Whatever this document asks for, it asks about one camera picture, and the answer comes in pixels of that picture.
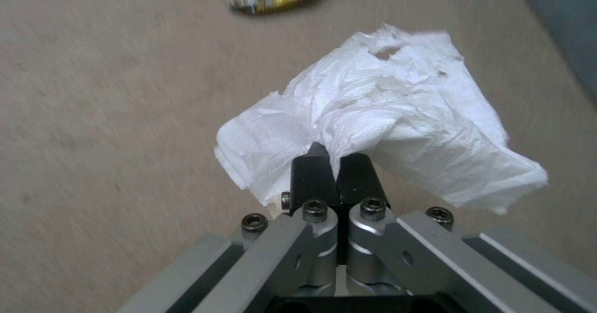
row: hole in metal link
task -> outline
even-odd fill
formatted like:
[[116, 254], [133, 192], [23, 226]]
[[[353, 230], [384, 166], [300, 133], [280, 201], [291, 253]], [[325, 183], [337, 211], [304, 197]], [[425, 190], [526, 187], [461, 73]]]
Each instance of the hole in metal link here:
[[408, 251], [403, 251], [403, 260], [407, 265], [412, 265], [414, 263], [414, 258]]
[[300, 268], [301, 256], [300, 254], [297, 255], [296, 260], [294, 261], [294, 269], [298, 270]]

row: hex socket screw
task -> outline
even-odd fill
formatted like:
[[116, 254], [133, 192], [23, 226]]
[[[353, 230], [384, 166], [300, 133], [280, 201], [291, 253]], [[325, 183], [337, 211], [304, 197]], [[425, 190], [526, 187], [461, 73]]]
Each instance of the hex socket screw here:
[[290, 192], [282, 192], [282, 210], [290, 209]]
[[361, 216], [373, 222], [382, 220], [386, 217], [386, 201], [375, 196], [367, 196], [361, 201]]
[[243, 237], [254, 241], [267, 228], [267, 218], [260, 213], [252, 213], [243, 217], [241, 231]]
[[313, 199], [303, 203], [303, 219], [307, 223], [321, 223], [328, 218], [326, 201]]
[[429, 216], [431, 220], [437, 222], [448, 231], [452, 231], [452, 226], [454, 226], [454, 215], [452, 215], [452, 212], [448, 209], [443, 207], [431, 207], [430, 209], [427, 209], [425, 215]]

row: floor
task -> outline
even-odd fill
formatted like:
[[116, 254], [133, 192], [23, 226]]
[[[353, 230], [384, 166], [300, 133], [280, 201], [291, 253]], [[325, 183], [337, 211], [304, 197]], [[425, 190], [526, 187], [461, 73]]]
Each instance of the floor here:
[[[597, 277], [597, 111], [524, 0], [0, 0], [0, 311], [112, 312], [203, 232], [263, 211], [215, 133], [357, 31], [447, 30], [550, 186], [505, 224]], [[380, 171], [398, 213], [442, 205]]]

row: crumpled paper towel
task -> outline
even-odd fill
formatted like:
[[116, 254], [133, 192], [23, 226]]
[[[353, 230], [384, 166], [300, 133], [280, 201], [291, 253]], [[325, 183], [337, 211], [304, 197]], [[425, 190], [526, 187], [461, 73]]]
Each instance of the crumpled paper towel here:
[[[389, 49], [388, 60], [376, 56]], [[447, 33], [384, 25], [224, 124], [215, 155], [263, 205], [289, 189], [292, 159], [318, 141], [335, 177], [341, 157], [363, 152], [456, 207], [503, 214], [548, 179], [507, 139]]]

